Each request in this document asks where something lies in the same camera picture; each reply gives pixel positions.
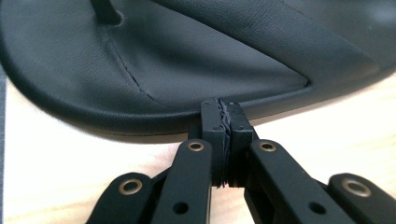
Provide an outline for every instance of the black linkage arm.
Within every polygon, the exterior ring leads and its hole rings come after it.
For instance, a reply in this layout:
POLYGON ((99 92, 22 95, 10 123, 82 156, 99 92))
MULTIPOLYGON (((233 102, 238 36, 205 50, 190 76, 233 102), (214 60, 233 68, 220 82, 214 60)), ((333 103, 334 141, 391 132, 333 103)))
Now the black linkage arm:
POLYGON ((105 190, 87 223, 208 223, 211 187, 245 188, 255 223, 395 223, 396 201, 370 181, 310 177, 277 142, 260 140, 239 104, 202 103, 172 166, 150 179, 130 173, 105 190))

